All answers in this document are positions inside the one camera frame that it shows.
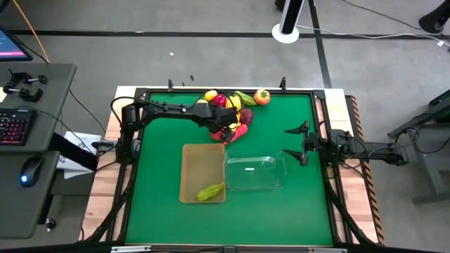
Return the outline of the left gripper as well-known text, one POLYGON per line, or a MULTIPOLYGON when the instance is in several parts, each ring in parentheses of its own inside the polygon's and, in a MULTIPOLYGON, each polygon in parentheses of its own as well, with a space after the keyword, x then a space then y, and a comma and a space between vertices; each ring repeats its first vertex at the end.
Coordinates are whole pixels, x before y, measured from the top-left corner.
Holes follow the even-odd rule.
MULTIPOLYGON (((202 125, 206 127, 210 133, 217 133, 224 127, 238 122, 237 112, 233 108, 224 108, 216 105, 207 106, 207 117, 203 120, 202 125)), ((230 130, 231 138, 236 135, 236 130, 230 130)), ((229 133, 224 132, 221 136, 223 142, 227 142, 229 133)))

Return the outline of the yellow bell pepper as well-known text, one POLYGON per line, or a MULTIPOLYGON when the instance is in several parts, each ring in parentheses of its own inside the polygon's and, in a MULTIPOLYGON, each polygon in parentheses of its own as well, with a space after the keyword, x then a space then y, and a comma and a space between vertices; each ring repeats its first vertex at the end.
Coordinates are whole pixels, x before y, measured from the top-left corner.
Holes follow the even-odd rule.
POLYGON ((242 108, 242 101, 240 96, 237 95, 229 96, 226 99, 226 108, 233 108, 236 111, 240 111, 242 108))

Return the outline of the bumpy green cucumber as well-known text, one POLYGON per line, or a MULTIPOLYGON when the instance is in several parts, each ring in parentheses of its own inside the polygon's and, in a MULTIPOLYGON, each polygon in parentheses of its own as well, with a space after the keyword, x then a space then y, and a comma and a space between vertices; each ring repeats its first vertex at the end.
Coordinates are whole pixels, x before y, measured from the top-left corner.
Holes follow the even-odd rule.
POLYGON ((241 92, 241 91, 235 91, 235 94, 242 100, 242 103, 247 106, 255 106, 257 103, 255 102, 254 98, 241 92))
POLYGON ((223 191, 224 186, 225 184, 222 182, 199 191, 196 195, 197 201, 205 202, 216 197, 223 191))

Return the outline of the orange yellow peach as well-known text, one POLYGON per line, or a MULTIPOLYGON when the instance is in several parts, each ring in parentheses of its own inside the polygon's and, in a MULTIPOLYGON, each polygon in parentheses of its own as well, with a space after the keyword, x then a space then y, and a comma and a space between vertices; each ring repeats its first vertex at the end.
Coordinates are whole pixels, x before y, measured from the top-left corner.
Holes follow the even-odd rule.
POLYGON ((271 94, 264 89, 258 89, 255 91, 254 100, 258 105, 267 105, 271 100, 271 94))

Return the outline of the tan plastic basket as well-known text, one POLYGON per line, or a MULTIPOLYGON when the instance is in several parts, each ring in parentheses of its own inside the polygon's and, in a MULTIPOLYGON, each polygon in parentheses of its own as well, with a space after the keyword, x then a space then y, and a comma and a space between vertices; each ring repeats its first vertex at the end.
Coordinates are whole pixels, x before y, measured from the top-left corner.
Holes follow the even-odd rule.
POLYGON ((182 203, 206 204, 225 201, 224 153, 225 146, 218 143, 183 146, 179 193, 182 203), (220 191, 205 201, 199 201, 198 193, 212 186, 220 191))

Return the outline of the green table mat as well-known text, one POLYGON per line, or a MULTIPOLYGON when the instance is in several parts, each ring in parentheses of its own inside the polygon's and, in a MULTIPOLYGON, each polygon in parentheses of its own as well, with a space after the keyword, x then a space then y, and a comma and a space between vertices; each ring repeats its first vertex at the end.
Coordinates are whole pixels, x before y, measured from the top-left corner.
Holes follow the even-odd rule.
POLYGON ((283 185, 274 190, 228 191, 220 203, 179 199, 182 149, 210 143, 209 132, 182 119, 157 119, 143 133, 126 241, 129 244, 330 245, 332 234, 321 162, 308 154, 305 167, 288 155, 302 138, 290 133, 312 121, 308 95, 273 96, 253 107, 246 134, 226 146, 230 156, 285 160, 283 185))

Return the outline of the grey black connector box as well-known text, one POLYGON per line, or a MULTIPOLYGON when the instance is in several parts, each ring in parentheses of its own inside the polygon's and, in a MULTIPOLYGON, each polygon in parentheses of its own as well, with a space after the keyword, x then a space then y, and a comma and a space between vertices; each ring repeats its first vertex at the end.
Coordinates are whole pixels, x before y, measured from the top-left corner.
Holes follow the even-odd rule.
POLYGON ((117 141, 108 140, 95 141, 91 144, 91 146, 99 152, 108 152, 109 150, 113 150, 116 145, 117 141))

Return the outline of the black white pole with base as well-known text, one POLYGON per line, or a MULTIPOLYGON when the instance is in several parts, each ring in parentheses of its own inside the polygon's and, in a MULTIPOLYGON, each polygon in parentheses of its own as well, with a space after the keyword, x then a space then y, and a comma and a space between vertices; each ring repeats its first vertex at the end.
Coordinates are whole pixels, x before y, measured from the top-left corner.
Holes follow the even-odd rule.
POLYGON ((272 37, 282 44, 291 44, 299 39, 297 21, 305 0, 275 0, 275 6, 282 10, 281 21, 272 28, 272 37))

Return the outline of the grey metal desk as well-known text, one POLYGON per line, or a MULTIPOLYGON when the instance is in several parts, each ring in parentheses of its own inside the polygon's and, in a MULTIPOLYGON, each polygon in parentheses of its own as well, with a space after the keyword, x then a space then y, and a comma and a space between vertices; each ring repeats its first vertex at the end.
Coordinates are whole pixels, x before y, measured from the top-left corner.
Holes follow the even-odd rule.
POLYGON ((427 204, 450 200, 450 89, 433 98, 425 112, 416 115, 387 135, 406 133, 425 173, 430 193, 413 198, 427 204))

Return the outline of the white paper sheet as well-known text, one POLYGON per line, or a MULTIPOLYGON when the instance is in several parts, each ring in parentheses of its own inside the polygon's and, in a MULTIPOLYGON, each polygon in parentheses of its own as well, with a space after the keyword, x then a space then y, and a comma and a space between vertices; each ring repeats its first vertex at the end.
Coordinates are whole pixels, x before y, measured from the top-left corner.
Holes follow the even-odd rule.
MULTIPOLYGON (((100 135, 84 134, 79 132, 71 133, 67 131, 64 138, 75 144, 78 148, 90 152, 91 154, 96 154, 96 149, 92 146, 93 142, 100 141, 100 135)), ((80 176, 83 174, 90 174, 93 171, 83 167, 82 165, 68 159, 67 157, 60 156, 56 169, 63 171, 64 179, 70 179, 75 176, 80 176)))

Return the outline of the black chair base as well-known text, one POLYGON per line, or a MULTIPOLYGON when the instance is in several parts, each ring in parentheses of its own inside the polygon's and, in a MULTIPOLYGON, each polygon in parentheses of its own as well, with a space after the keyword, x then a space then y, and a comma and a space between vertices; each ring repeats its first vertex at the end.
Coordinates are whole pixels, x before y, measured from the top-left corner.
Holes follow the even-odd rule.
POLYGON ((418 21, 420 27, 429 33, 443 32, 447 20, 450 18, 450 0, 444 0, 436 9, 421 17, 418 21))

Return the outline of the black computer mouse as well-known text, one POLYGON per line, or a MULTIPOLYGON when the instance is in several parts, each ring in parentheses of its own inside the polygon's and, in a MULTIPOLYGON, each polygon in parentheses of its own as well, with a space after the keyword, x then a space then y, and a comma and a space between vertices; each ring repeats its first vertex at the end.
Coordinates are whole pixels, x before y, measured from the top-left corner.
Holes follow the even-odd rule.
POLYGON ((39 180, 41 166, 44 159, 39 156, 33 156, 28 158, 22 166, 20 171, 20 185, 22 187, 32 187, 39 180))

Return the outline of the black screw clamp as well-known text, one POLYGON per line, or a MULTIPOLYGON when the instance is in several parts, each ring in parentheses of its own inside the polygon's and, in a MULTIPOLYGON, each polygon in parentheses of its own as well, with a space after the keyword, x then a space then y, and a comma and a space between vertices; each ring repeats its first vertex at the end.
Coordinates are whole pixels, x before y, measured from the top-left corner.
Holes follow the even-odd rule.
POLYGON ((12 72, 10 70, 10 74, 11 74, 11 77, 9 80, 9 84, 13 84, 13 85, 17 85, 19 83, 33 84, 34 82, 39 82, 41 84, 48 83, 47 77, 43 74, 40 74, 36 78, 33 78, 30 74, 28 74, 26 72, 12 72))
POLYGON ((4 93, 8 95, 17 93, 19 98, 22 99, 23 101, 33 103, 38 102, 44 93, 42 89, 37 89, 35 92, 31 92, 29 89, 26 88, 17 89, 16 87, 10 84, 3 86, 2 90, 4 93))

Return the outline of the backlit black keyboard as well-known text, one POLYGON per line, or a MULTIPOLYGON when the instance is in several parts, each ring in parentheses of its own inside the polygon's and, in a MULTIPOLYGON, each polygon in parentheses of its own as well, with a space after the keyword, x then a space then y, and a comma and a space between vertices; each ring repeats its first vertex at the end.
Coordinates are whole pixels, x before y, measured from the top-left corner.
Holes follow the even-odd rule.
POLYGON ((0 145, 24 146, 36 114, 34 110, 0 108, 0 145))

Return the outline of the silver metal bracket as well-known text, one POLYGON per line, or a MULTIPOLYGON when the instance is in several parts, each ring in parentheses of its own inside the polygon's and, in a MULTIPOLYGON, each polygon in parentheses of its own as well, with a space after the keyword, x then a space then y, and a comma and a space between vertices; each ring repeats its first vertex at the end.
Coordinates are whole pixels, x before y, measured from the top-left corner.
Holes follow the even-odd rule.
POLYGON ((134 245, 134 246, 117 246, 112 247, 110 253, 140 253, 151 252, 152 247, 149 245, 134 245))
POLYGON ((334 247, 309 247, 307 253, 347 253, 347 250, 334 247))

